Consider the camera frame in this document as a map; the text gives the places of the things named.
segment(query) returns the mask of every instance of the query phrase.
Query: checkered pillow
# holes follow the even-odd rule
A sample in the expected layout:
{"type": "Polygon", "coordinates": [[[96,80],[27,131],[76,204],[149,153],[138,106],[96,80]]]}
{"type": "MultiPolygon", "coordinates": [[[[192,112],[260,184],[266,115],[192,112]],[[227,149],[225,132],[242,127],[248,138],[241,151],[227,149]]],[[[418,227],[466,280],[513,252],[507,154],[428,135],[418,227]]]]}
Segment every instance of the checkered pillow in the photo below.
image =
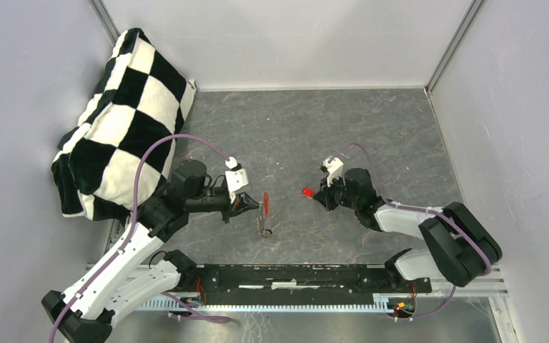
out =
{"type": "MultiPolygon", "coordinates": [[[[62,137],[51,165],[62,214],[127,218],[142,155],[157,140],[180,132],[195,91],[141,29],[125,31],[78,126],[62,137]]],[[[167,180],[174,148],[174,141],[162,144],[149,156],[138,204],[167,180]]]]}

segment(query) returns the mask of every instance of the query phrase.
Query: gray marble surface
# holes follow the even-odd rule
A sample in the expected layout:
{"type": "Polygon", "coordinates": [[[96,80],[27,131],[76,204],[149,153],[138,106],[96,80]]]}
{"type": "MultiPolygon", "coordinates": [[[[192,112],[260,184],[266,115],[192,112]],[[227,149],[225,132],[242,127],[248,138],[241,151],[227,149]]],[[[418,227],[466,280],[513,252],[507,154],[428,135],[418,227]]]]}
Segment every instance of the gray marble surface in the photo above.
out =
{"type": "MultiPolygon", "coordinates": [[[[423,242],[361,226],[351,210],[326,212],[301,194],[317,189],[322,160],[357,141],[371,152],[389,198],[416,205],[460,200],[427,98],[419,89],[198,93],[182,132],[203,137],[247,169],[255,199],[268,192],[272,237],[257,233],[256,212],[224,224],[220,213],[192,214],[163,249],[197,263],[382,263],[423,242]]],[[[222,159],[195,141],[177,142],[174,166],[203,161],[216,177],[222,159]]],[[[368,168],[359,149],[345,168],[368,168]]]]}

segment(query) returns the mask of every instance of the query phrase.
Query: metal rod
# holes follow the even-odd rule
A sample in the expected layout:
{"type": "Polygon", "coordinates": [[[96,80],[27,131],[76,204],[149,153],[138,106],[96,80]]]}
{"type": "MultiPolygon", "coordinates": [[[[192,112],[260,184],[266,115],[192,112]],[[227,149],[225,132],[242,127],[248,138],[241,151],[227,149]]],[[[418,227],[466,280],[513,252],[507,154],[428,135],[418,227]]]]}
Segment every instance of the metal rod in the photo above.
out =
{"type": "Polygon", "coordinates": [[[446,70],[447,66],[451,62],[451,59],[455,55],[455,52],[458,50],[458,47],[464,40],[466,32],[474,22],[475,17],[479,13],[479,10],[481,9],[481,6],[484,2],[485,0],[473,0],[473,2],[468,7],[466,14],[464,14],[464,18],[462,18],[460,25],[455,30],[455,34],[453,35],[453,38],[451,38],[451,41],[449,42],[445,53],[441,57],[439,64],[437,64],[435,72],[432,74],[430,80],[428,81],[428,84],[426,85],[427,93],[432,92],[432,90],[435,89],[435,87],[437,86],[443,72],[446,70]]]}
{"type": "Polygon", "coordinates": [[[94,10],[94,12],[96,12],[96,16],[98,17],[98,20],[100,20],[100,24],[102,24],[102,27],[104,27],[104,31],[106,32],[108,39],[110,39],[112,45],[114,45],[117,42],[117,38],[119,38],[121,33],[117,29],[117,25],[114,24],[112,17],[110,17],[110,13],[108,12],[106,5],[104,5],[104,2],[102,0],[88,1],[91,8],[94,10]]]}

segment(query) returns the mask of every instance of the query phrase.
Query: red marker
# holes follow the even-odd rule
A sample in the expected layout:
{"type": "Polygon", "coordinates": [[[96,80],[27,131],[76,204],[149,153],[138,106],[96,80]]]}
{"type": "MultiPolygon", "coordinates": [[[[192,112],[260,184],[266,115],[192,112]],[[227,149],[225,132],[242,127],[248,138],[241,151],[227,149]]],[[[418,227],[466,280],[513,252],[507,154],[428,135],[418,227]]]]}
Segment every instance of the red marker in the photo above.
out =
{"type": "Polygon", "coordinates": [[[305,196],[307,196],[307,197],[309,197],[309,198],[312,198],[312,197],[315,195],[315,193],[313,192],[313,190],[310,189],[310,188],[304,188],[304,189],[302,189],[302,194],[304,194],[305,196]]]}
{"type": "Polygon", "coordinates": [[[264,218],[268,217],[268,193],[264,192],[264,218]]]}

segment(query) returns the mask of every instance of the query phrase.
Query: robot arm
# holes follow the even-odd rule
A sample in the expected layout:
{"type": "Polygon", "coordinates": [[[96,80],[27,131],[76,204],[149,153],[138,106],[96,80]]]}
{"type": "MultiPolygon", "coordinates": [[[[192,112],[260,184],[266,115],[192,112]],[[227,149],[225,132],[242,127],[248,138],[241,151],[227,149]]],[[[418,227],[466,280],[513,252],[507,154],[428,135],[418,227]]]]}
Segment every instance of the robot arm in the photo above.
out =
{"type": "Polygon", "coordinates": [[[391,258],[385,265],[398,278],[414,280],[443,276],[452,284],[464,287],[485,271],[478,253],[459,237],[457,232],[433,212],[453,220],[485,253],[493,264],[502,257],[497,242],[466,208],[453,202],[446,207],[429,207],[429,211],[413,211],[398,202],[385,202],[373,189],[366,169],[354,168],[342,173],[339,159],[326,159],[321,168],[326,173],[320,190],[312,198],[327,211],[338,206],[355,211],[360,223],[379,232],[398,232],[425,240],[428,250],[407,249],[391,258]]]}
{"type": "MultiPolygon", "coordinates": [[[[188,224],[190,213],[218,211],[228,223],[231,217],[259,207],[249,195],[237,194],[248,184],[247,173],[231,160],[234,165],[227,162],[227,166],[232,170],[226,171],[225,181],[219,186],[212,183],[203,163],[183,161],[172,171],[172,180],[140,207],[138,223],[124,251],[121,238],[79,281],[63,292],[50,291],[43,298],[41,303],[52,321],[73,297],[77,298],[59,326],[71,343],[104,342],[114,326],[131,311],[154,295],[177,286],[181,275],[167,258],[141,277],[127,284],[125,281],[142,261],[188,224]],[[79,296],[81,287],[109,260],[110,265],[79,296]]],[[[130,230],[128,224],[122,237],[127,237],[130,230]]]]}

